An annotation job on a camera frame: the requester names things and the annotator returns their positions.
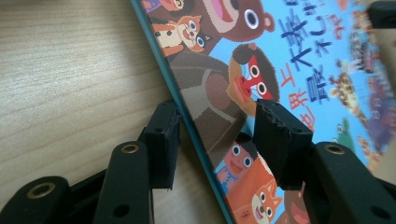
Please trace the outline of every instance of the cartoon face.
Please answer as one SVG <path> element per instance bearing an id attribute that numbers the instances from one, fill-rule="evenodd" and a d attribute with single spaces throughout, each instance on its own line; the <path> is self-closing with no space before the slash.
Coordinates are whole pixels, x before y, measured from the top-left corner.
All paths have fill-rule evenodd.
<path id="1" fill-rule="evenodd" d="M 263 11 L 260 0 L 204 0 L 204 4 L 213 25 L 225 38 L 248 41 L 264 30 L 274 31 L 274 19 Z"/>
<path id="2" fill-rule="evenodd" d="M 230 97 L 250 116 L 256 115 L 255 98 L 279 101 L 275 69 L 254 43 L 233 51 L 229 65 Z"/>
<path id="3" fill-rule="evenodd" d="M 224 162 L 232 175 L 240 178 L 247 172 L 251 163 L 253 163 L 253 158 L 251 158 L 242 146 L 233 143 L 231 150 L 224 158 Z"/>
<path id="4" fill-rule="evenodd" d="M 197 17 L 183 17 L 178 22 L 177 32 L 181 40 L 186 44 L 189 49 L 203 48 L 205 41 L 198 36 L 200 32 L 200 21 L 201 16 Z"/>
<path id="5" fill-rule="evenodd" d="M 270 223 L 274 218 L 274 210 L 282 201 L 280 198 L 273 198 L 273 191 L 276 188 L 275 181 L 272 180 L 265 186 L 262 186 L 253 195 L 251 200 L 251 209 L 257 223 Z"/>
<path id="6" fill-rule="evenodd" d="M 184 7 L 184 0 L 160 0 L 168 11 L 179 11 Z"/>

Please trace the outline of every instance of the teal book edge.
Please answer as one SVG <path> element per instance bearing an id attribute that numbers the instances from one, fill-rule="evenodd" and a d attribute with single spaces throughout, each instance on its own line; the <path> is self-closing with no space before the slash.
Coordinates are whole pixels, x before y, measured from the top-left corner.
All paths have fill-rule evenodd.
<path id="1" fill-rule="evenodd" d="M 154 57 L 161 69 L 161 72 L 163 73 L 163 78 L 165 79 L 166 85 L 168 86 L 168 89 L 171 92 L 173 99 L 175 100 L 178 108 L 180 109 L 180 113 L 183 116 L 183 120 L 185 122 L 187 131 L 190 134 L 190 138 L 191 138 L 191 141 L 196 149 L 198 158 L 204 167 L 204 171 L 205 171 L 205 174 L 209 180 L 210 186 L 212 187 L 212 189 L 215 193 L 216 199 L 219 202 L 220 209 L 221 209 L 227 223 L 233 223 L 233 218 L 230 214 L 227 203 L 225 202 L 225 199 L 224 199 L 222 193 L 220 192 L 219 182 L 217 181 L 215 174 L 212 171 L 210 162 L 205 154 L 203 145 L 198 137 L 198 133 L 195 130 L 194 125 L 192 124 L 191 116 L 188 113 L 186 106 L 184 104 L 182 104 L 183 101 L 182 101 L 182 98 L 178 92 L 177 85 L 171 77 L 171 71 L 169 69 L 168 62 L 163 57 L 163 54 L 161 53 L 160 47 L 158 46 L 157 40 L 154 36 L 154 33 L 152 33 L 152 31 L 149 27 L 149 19 L 146 15 L 146 12 L 140 6 L 140 1 L 131 0 L 131 3 L 132 3 L 132 6 L 134 8 L 134 12 L 136 13 L 137 18 L 140 21 L 143 32 L 145 33 L 146 38 L 149 42 L 151 50 L 154 53 Z"/>

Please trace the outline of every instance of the book cover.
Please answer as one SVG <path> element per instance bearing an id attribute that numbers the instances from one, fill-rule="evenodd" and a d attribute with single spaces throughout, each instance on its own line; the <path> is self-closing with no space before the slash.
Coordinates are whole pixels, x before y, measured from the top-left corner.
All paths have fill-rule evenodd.
<path id="1" fill-rule="evenodd" d="M 279 102 L 373 171 L 395 100 L 359 0 L 132 2 L 228 221 L 309 223 L 251 137 L 255 101 Z"/>

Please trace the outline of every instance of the wood grain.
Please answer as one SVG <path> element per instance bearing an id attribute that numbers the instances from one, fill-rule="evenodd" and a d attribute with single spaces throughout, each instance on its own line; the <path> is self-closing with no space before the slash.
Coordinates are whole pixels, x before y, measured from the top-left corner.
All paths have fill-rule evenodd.
<path id="1" fill-rule="evenodd" d="M 73 185 L 107 167 L 171 96 L 129 1 L 0 2 L 0 208 L 45 175 Z M 224 222 L 182 137 L 157 223 Z"/>

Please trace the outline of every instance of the cartoon fox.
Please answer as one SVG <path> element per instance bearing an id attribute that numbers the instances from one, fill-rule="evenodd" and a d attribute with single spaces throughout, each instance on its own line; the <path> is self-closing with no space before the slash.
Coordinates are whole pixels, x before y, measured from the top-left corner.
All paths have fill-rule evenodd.
<path id="1" fill-rule="evenodd" d="M 163 51 L 163 56 L 181 52 L 185 47 L 201 52 L 205 42 L 210 37 L 200 33 L 201 16 L 184 16 L 178 22 L 169 21 L 166 24 L 152 24 L 152 29 Z"/>
<path id="2" fill-rule="evenodd" d="M 237 223 L 270 223 L 282 198 L 276 197 L 276 182 L 259 156 L 226 196 Z"/>

